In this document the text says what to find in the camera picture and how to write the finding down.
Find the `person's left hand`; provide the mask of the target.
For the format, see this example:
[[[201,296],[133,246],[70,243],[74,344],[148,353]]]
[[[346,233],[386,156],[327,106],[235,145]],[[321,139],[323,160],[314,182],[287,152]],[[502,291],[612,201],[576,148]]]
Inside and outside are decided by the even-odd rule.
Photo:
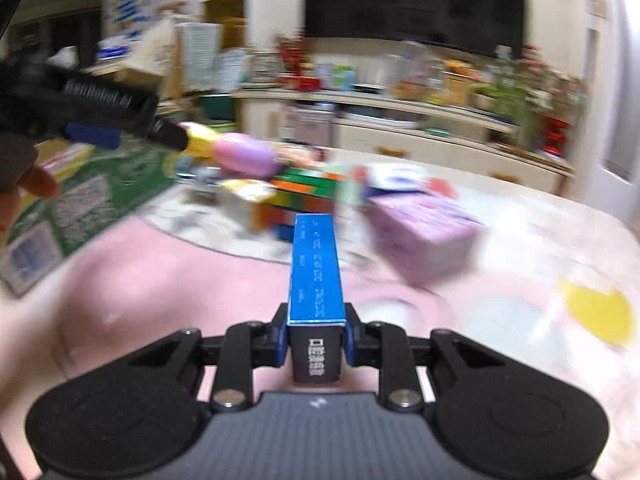
[[[1,135],[1,241],[20,209],[20,192],[25,191],[39,198],[55,198],[60,186],[46,170],[36,164],[34,146],[21,136],[12,133]]]

